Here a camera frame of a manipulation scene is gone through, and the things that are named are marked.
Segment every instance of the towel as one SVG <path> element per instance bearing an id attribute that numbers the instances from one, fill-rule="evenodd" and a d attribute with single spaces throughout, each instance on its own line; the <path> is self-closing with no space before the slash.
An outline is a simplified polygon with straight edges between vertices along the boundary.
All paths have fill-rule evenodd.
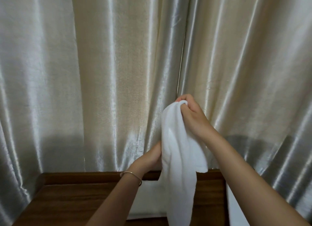
<path id="1" fill-rule="evenodd" d="M 180 106 L 174 102 L 162 113 L 162 172 L 158 181 L 143 181 L 128 219 L 167 216 L 170 226 L 191 222 L 196 172 L 207 172 L 203 145 L 184 126 Z"/>

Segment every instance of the wooden surface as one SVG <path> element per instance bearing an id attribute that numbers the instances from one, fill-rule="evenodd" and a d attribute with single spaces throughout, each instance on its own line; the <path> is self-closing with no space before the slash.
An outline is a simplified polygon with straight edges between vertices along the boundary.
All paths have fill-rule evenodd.
<path id="1" fill-rule="evenodd" d="M 156 180 L 159 172 L 148 173 L 145 177 Z M 191 225 L 229 225 L 225 181 L 221 173 L 214 170 L 197 177 Z M 85 225 L 119 177 L 116 172 L 60 173 L 44 174 L 43 180 L 45 185 L 14 226 Z M 168 225 L 168 222 L 166 218 L 154 218 L 129 220 L 125 225 Z"/>

